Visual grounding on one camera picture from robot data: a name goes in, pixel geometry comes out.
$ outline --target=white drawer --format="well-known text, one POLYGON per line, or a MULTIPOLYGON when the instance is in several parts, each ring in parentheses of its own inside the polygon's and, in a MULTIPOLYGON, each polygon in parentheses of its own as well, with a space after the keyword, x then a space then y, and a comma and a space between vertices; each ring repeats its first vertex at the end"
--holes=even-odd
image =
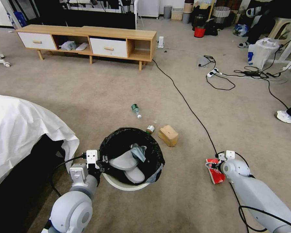
POLYGON ((90 38, 93 54, 127 58, 126 40, 90 38))
POLYGON ((18 35, 26 48, 57 50, 49 34, 19 32, 18 35))

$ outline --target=red packaging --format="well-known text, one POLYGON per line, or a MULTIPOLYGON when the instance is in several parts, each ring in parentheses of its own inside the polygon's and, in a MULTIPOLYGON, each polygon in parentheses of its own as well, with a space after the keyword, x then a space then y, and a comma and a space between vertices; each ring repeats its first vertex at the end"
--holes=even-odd
MULTIPOLYGON (((206 162, 218 163, 218 159, 206 159, 206 162)), ((225 180, 225 175, 218 170, 208 168, 213 184, 222 183, 225 180)))

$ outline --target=white cabinet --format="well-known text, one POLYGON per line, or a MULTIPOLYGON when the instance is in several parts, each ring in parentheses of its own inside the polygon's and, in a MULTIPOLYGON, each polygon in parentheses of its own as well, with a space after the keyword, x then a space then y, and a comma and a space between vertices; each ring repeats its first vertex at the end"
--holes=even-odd
POLYGON ((159 16, 159 0, 139 0, 138 1, 138 15, 145 17, 159 16))

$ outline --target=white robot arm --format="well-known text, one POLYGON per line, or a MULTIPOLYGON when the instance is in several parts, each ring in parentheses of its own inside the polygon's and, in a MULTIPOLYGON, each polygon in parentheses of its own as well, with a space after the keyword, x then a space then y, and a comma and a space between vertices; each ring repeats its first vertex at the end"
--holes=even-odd
MULTIPOLYGON (((235 159, 235 152, 227 150, 218 155, 219 163, 206 163, 206 167, 218 169, 232 183, 235 192, 245 206, 253 207, 291 223, 290 209, 262 181, 251 175, 243 161, 235 159)), ((265 213, 249 209, 252 216, 267 230, 273 233, 291 233, 291 226, 265 213)))
POLYGON ((99 151, 88 150, 86 159, 86 164, 71 166, 72 187, 56 200, 41 233, 81 233, 88 225, 93 214, 92 199, 100 181, 99 151))

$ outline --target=white sheet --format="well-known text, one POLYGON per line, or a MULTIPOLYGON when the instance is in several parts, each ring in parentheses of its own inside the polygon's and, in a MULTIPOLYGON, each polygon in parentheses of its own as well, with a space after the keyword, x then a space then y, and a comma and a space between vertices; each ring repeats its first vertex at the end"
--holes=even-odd
POLYGON ((0 178, 30 154, 43 134, 64 140, 65 161, 73 158, 80 141, 58 116, 27 100, 0 95, 0 178))

